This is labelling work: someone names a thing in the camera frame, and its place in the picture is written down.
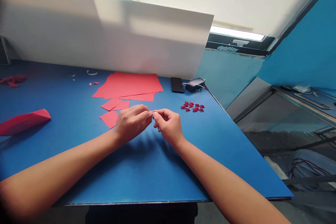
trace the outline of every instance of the power adapter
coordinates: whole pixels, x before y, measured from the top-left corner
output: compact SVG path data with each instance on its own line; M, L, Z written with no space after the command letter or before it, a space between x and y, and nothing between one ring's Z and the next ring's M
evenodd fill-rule
M189 81L188 83L183 83L185 84L185 88L189 91L189 92L194 92L195 90L200 90L201 88L204 88L203 85L205 83L205 80L203 80L202 78L197 78L194 80Z

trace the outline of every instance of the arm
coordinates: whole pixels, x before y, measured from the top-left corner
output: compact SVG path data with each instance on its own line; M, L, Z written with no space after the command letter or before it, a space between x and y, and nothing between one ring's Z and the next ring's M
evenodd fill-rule
M235 173L202 152L183 136L180 116L155 110L155 128L202 183L230 223L290 223L266 198Z
M152 112L145 105L122 110L114 129L1 181L6 209L19 220L41 214L93 166L140 134L151 121Z

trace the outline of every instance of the stack of red paper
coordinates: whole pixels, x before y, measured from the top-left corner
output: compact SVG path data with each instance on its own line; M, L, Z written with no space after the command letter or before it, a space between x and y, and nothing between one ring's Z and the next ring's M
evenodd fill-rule
M154 101L155 93L163 91L156 74L115 72L111 74L93 97L104 99Z

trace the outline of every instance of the black phone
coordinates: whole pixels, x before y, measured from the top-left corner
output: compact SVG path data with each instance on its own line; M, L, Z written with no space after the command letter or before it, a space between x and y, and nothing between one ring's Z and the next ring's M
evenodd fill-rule
M184 88L182 85L182 79L181 78L175 78L175 77L171 77L171 90L174 93L184 93Z

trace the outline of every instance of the blue wall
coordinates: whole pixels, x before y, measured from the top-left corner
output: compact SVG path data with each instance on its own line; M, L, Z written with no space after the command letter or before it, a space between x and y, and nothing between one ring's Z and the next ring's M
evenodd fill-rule
M268 56L258 77L275 85L336 89L336 0L319 0Z
M223 49L204 51L196 77L206 78L205 84L226 109L258 73L263 59Z

